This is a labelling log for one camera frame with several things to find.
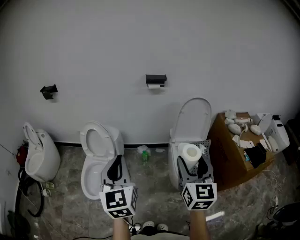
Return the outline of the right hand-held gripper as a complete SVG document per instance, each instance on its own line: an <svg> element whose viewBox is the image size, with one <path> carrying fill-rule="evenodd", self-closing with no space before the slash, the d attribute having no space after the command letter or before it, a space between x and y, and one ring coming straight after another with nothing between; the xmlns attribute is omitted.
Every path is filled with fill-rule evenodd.
<svg viewBox="0 0 300 240"><path fill-rule="evenodd" d="M213 181L210 160L201 157L198 167L188 169L181 156L177 158L179 190L188 210L208 210L217 200L217 184Z"/></svg>

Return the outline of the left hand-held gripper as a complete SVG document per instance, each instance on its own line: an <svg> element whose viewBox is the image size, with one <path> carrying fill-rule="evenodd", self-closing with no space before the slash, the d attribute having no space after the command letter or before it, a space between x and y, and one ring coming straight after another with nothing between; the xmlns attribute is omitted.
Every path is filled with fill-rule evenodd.
<svg viewBox="0 0 300 240"><path fill-rule="evenodd" d="M102 170L102 184L99 196L103 210L109 217L118 219L136 214L137 187L131 183L124 156L118 155L105 165Z"/></svg>

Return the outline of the white toilet paper roll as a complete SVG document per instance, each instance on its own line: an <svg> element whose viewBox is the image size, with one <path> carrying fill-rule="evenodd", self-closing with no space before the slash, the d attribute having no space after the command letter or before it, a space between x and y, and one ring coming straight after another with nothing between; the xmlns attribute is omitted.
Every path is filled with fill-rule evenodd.
<svg viewBox="0 0 300 240"><path fill-rule="evenodd" d="M178 155L183 158L188 170L191 170L197 165L199 159L202 157L206 147L202 144L196 146L191 143L180 143L178 145Z"/></svg>

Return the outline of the person's left forearm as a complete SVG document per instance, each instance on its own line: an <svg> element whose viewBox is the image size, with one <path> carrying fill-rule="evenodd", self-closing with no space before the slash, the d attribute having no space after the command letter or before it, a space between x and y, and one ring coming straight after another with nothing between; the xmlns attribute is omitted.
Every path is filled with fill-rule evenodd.
<svg viewBox="0 0 300 240"><path fill-rule="evenodd" d="M112 240L130 240L129 227L124 219L114 220Z"/></svg>

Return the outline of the person's right forearm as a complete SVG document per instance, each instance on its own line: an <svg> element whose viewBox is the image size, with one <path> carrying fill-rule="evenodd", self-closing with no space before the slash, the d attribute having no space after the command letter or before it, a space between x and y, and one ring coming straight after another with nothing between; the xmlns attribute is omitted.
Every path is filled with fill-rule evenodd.
<svg viewBox="0 0 300 240"><path fill-rule="evenodd" d="M204 211L190 211L190 240L210 240Z"/></svg>

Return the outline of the white toilet with oval seat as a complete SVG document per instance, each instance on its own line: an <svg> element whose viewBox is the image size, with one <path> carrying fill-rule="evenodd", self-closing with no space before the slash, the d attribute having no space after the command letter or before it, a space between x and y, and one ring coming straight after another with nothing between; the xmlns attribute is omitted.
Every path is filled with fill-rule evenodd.
<svg viewBox="0 0 300 240"><path fill-rule="evenodd" d="M87 198L98 200L102 192L101 173L110 160L124 154L123 138L115 127L90 121L80 131L80 142L86 155L81 174L82 190Z"/></svg>

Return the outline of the white toilet with tall lid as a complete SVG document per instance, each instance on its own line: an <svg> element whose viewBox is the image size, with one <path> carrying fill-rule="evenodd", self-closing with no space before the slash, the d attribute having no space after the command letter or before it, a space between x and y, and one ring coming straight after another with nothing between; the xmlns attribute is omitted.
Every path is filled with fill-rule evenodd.
<svg viewBox="0 0 300 240"><path fill-rule="evenodd" d="M175 189L179 189L178 145L207 140L211 115L211 106L206 99L192 98L182 105L174 126L170 129L168 167L169 178Z"/></svg>

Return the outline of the grey perforated metal basket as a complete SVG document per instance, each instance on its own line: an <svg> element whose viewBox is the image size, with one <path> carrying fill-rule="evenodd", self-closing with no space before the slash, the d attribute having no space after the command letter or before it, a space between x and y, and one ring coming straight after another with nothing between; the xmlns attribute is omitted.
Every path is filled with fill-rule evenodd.
<svg viewBox="0 0 300 240"><path fill-rule="evenodd" d="M200 142L192 142L192 144L196 145L202 153L202 158L206 162L206 164L210 164L210 145L211 140L205 140Z"/></svg>

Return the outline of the brown cardboard box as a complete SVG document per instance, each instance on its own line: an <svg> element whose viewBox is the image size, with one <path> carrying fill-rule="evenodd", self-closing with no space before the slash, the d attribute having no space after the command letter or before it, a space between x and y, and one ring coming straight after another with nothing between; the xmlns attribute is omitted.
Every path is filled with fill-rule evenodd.
<svg viewBox="0 0 300 240"><path fill-rule="evenodd" d="M217 191L236 187L252 179L275 160L274 154L267 150L265 161L253 167L251 161L246 161L245 149L239 147L233 137L234 134L225 124L225 113L218 113L207 137L211 140L210 160Z"/></svg>

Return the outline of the white paper strip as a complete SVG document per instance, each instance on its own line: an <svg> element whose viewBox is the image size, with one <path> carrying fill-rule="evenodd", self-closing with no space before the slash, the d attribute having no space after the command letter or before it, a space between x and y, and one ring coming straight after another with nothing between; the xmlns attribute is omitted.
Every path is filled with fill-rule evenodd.
<svg viewBox="0 0 300 240"><path fill-rule="evenodd" d="M206 222L209 222L209 221L212 221L214 219L220 218L220 217L222 217L224 215L225 215L224 211L217 212L217 213L215 213L213 215L207 216L206 217Z"/></svg>

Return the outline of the white paper sheets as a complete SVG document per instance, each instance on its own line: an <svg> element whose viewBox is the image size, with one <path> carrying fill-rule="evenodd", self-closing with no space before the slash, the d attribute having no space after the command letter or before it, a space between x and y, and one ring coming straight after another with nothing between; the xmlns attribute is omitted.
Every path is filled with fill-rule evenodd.
<svg viewBox="0 0 300 240"><path fill-rule="evenodd" d="M240 140L238 135L234 135L232 140L236 142L239 147L244 149L249 149L254 147L254 143L252 141Z"/></svg>

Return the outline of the large white oval bundle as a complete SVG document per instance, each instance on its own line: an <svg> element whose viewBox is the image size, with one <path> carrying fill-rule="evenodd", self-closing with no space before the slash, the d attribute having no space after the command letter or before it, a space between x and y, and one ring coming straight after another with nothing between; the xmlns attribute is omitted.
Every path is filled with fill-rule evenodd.
<svg viewBox="0 0 300 240"><path fill-rule="evenodd" d="M241 127L238 124L235 124L235 123L229 124L228 129L234 135L240 135L241 132L242 132Z"/></svg>

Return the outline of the black pouch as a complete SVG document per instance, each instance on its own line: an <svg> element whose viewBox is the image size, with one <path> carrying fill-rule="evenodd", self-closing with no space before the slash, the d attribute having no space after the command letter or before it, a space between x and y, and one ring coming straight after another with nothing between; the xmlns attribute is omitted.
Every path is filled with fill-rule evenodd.
<svg viewBox="0 0 300 240"><path fill-rule="evenodd" d="M254 168L257 168L266 160L267 151L260 142L252 148L245 149L245 153Z"/></svg>

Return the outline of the person's black trousers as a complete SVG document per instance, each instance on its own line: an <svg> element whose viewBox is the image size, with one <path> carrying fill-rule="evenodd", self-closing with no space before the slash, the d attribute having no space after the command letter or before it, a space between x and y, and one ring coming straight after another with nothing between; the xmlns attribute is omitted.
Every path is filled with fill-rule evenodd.
<svg viewBox="0 0 300 240"><path fill-rule="evenodd" d="M142 228L142 230L139 232L141 235L146 235L146 236L152 236L158 233L169 233L167 230L158 230L157 228L153 226L145 226Z"/></svg>

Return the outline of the person's light shirt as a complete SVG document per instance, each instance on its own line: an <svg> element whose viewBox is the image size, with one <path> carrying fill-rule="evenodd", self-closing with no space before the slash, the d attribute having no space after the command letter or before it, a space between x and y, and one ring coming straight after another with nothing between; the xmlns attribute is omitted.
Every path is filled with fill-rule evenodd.
<svg viewBox="0 0 300 240"><path fill-rule="evenodd" d="M152 236L137 234L132 236L131 240L190 240L190 237L170 232L160 232Z"/></svg>

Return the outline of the white plastic bottle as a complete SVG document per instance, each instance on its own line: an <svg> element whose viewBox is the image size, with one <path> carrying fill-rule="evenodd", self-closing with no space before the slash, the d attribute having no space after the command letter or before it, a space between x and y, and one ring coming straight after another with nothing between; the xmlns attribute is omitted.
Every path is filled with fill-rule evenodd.
<svg viewBox="0 0 300 240"><path fill-rule="evenodd" d="M268 141L269 141L272 151L277 152L279 150L279 147L278 147L276 140L272 136L269 136Z"/></svg>

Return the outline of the red box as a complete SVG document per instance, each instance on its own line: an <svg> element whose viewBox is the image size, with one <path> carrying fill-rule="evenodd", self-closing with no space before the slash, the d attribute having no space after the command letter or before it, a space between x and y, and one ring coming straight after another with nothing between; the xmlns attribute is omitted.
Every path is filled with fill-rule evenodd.
<svg viewBox="0 0 300 240"><path fill-rule="evenodd" d="M25 145L20 146L16 154L16 160L20 166L25 165L27 155L28 155L28 147Z"/></svg>

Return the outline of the large black paper holder shelf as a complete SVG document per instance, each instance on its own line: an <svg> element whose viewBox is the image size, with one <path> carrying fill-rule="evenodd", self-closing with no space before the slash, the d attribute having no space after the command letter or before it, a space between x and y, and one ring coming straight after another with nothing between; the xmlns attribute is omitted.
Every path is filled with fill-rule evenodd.
<svg viewBox="0 0 300 240"><path fill-rule="evenodd" d="M167 81L166 75L146 75L146 84L160 84L161 88L165 86Z"/></svg>

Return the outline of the black round bin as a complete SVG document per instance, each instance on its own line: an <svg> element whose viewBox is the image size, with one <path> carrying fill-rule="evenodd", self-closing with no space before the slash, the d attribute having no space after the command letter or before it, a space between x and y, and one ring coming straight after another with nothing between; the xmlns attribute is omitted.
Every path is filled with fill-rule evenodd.
<svg viewBox="0 0 300 240"><path fill-rule="evenodd" d="M294 202L278 209L273 215L277 225L292 226L300 221L300 202Z"/></svg>

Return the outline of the black cabinet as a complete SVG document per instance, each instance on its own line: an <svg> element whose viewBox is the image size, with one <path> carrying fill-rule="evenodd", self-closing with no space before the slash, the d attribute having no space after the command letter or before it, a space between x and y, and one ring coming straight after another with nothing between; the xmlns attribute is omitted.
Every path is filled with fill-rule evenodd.
<svg viewBox="0 0 300 240"><path fill-rule="evenodd" d="M291 133L290 144L296 151L296 164L300 165L300 119L290 119L287 122Z"/></svg>

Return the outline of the dark green bag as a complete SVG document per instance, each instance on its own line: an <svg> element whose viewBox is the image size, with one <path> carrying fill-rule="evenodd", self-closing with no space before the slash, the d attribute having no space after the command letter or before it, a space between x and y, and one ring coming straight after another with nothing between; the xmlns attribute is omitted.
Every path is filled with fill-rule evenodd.
<svg viewBox="0 0 300 240"><path fill-rule="evenodd" d="M8 222L11 234L16 240L29 240L30 224L28 220L19 213L8 211Z"/></svg>

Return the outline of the small black wall holder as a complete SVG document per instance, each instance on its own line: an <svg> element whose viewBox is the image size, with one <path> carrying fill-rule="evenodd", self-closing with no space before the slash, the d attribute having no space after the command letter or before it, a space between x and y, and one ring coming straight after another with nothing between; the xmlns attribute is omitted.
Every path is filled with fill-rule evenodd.
<svg viewBox="0 0 300 240"><path fill-rule="evenodd" d="M44 86L40 92L42 93L43 97L46 99L46 100L51 100L53 99L53 93L57 93L58 90L57 90L57 87L56 85L52 85L52 86Z"/></svg>

